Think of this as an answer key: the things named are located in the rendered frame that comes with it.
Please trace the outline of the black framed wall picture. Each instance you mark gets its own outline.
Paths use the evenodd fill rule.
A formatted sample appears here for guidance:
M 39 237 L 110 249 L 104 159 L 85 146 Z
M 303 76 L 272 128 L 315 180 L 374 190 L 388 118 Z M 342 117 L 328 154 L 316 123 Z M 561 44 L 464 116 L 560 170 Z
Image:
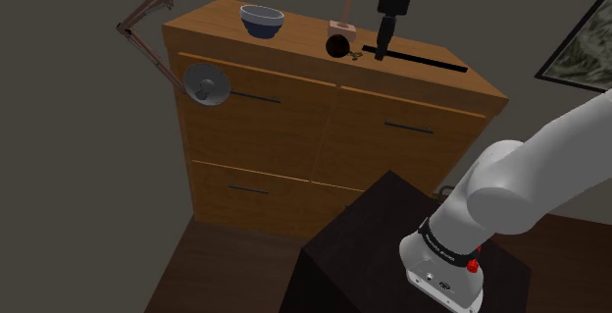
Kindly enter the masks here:
M 612 89 L 612 0 L 596 0 L 535 78 L 605 93 Z

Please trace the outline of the brown jointed lamp grey head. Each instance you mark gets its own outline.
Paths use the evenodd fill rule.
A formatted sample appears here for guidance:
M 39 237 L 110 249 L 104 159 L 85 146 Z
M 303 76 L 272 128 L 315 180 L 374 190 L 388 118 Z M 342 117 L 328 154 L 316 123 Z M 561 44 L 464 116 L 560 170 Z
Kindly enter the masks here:
M 221 105 L 231 93 L 230 81 L 222 70 L 211 64 L 193 64 L 186 69 L 182 78 L 178 78 L 134 29 L 134 26 L 145 16 L 160 9 L 172 10 L 173 7 L 174 0 L 145 0 L 128 17 L 117 24 L 116 30 L 190 100 L 203 106 Z

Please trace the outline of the dark robot stand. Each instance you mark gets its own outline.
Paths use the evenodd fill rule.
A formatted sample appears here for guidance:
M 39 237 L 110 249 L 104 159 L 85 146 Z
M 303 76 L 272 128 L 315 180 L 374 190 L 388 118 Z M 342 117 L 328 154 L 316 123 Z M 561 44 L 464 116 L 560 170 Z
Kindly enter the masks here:
M 436 208 L 384 174 L 301 248 L 279 313 L 451 313 L 408 282 L 399 255 Z

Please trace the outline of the long black flat bar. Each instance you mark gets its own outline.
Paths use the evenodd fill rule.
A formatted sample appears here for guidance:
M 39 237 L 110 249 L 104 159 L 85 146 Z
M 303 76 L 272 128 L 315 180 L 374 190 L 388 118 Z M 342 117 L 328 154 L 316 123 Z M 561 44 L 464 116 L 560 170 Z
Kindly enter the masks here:
M 361 47 L 361 50 L 365 52 L 373 53 L 376 56 L 378 48 L 374 46 L 370 46 L 370 45 L 363 45 Z M 392 50 L 387 50 L 385 52 L 385 57 L 401 59 L 401 60 L 405 60 L 409 62 L 437 67 L 437 68 L 445 69 L 448 71 L 454 71 L 458 73 L 467 73 L 469 70 L 468 67 L 465 67 L 465 66 L 451 64 L 451 63 L 442 62 L 439 60 L 434 60 L 434 59 L 429 59 L 429 58 L 424 58 L 424 57 L 419 57 L 415 55 L 405 54 L 405 53 L 396 52 Z

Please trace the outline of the tan block with upright rod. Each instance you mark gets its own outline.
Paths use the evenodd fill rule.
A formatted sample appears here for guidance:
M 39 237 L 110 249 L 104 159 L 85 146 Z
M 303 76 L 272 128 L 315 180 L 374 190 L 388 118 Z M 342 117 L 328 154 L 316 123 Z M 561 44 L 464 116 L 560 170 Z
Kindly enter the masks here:
M 349 22 L 349 16 L 353 0 L 345 0 L 341 17 L 338 21 L 329 21 L 328 36 L 340 34 L 349 42 L 356 39 L 356 27 Z

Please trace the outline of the black round keychain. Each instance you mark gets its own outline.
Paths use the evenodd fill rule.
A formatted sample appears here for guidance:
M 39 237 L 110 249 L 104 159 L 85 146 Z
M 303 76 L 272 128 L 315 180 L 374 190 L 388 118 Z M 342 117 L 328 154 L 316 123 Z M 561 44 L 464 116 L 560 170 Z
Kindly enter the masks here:
M 334 34 L 328 38 L 326 42 L 326 51 L 333 58 L 350 56 L 353 61 L 356 61 L 362 56 L 361 52 L 353 52 L 350 49 L 348 39 L 341 34 Z

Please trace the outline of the blue and white bowl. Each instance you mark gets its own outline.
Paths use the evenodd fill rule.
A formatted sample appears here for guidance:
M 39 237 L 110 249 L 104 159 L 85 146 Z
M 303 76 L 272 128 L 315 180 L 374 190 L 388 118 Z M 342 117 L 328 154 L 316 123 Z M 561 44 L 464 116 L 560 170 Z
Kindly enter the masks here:
M 283 12 L 265 6 L 243 5 L 239 14 L 247 32 L 260 39 L 273 38 L 284 22 Z

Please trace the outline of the wooden chest of drawers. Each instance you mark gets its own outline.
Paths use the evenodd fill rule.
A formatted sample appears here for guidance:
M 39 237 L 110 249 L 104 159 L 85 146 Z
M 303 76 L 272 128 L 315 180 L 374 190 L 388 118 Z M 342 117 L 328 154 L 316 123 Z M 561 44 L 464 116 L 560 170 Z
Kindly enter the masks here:
M 309 238 L 393 172 L 431 194 L 507 104 L 449 50 L 393 38 L 390 50 L 468 67 L 458 73 L 361 50 L 358 29 L 331 57 L 328 23 L 286 14 L 271 39 L 251 36 L 240 3 L 216 0 L 163 26 L 173 72 L 211 64 L 229 79 L 221 105 L 178 94 L 194 217 Z

